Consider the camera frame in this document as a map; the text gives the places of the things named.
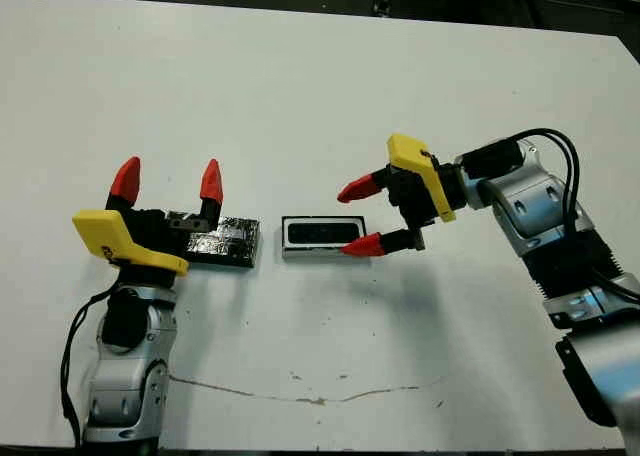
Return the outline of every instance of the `white tabletop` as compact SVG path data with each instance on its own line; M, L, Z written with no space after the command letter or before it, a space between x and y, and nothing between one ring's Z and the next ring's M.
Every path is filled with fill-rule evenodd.
M88 254L71 216L102 208L115 171L137 154L137 207L197 210L216 157L224 213L262 225L255 269L198 267L177 285L171 373L213 387L171 383L163 446L621 446L578 407L553 349L562 333L490 211L426 229L424 252L370 262L285 262L279 233L282 215L303 214L400 228L382 195L336 201L343 184L386 163L393 131L424 139L445 162L546 126L574 139L580 199L638 274L640 71L617 39L0 0L0 44L0 443L72 442L58 390L66 331L115 271ZM551 149L542 156L564 175ZM103 311L92 310L72 356L83 414Z

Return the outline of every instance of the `foil-wrapped block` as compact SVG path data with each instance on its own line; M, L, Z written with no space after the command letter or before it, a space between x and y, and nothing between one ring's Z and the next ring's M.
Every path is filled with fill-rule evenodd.
M259 236L259 221L223 217L216 231L191 233L186 259L194 263L253 268Z

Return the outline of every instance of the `black cable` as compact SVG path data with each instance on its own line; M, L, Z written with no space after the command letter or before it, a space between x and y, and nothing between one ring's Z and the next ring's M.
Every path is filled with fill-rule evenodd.
M520 141L531 136L546 137L555 143L564 155L567 164L567 177L565 178L564 193L562 196L562 224L565 233L568 236L573 236L576 233L576 204L578 199L578 185L580 184L580 161L578 159L578 153L571 140L555 129L528 129L514 134L508 139Z
M565 157L565 161L567 163L567 178L562 196L562 224L565 229L566 237L571 238L575 236L577 232L575 220L577 216L576 205L578 199L578 186L580 184L580 160L578 158L578 152L571 140L566 135L555 129L529 129L511 136L509 139L519 141L530 136L544 136L550 139L558 145ZM594 267L589 268L589 271L593 281L603 289L611 291L624 301L632 304L640 304L640 293L631 291L630 289L611 281Z
M65 343L64 347L64 353L62 355L62 363L60 365L60 400L62 403L62 413L64 417L69 420L69 424L71 425L71 429L73 430L73 439L76 449L80 448L80 444L82 442L82 434L80 431L80 421L78 420L78 415L76 414L76 410L73 407L73 401L71 400L71 396L69 396L68 391L69 366L71 363L71 345L73 343L73 338L75 337L76 332L87 317L89 308L94 304L109 297L117 284L118 281L113 283L109 287L109 289L102 291L95 296L92 296L89 301L78 310L73 318L73 321L71 322L69 334L67 335L67 342Z

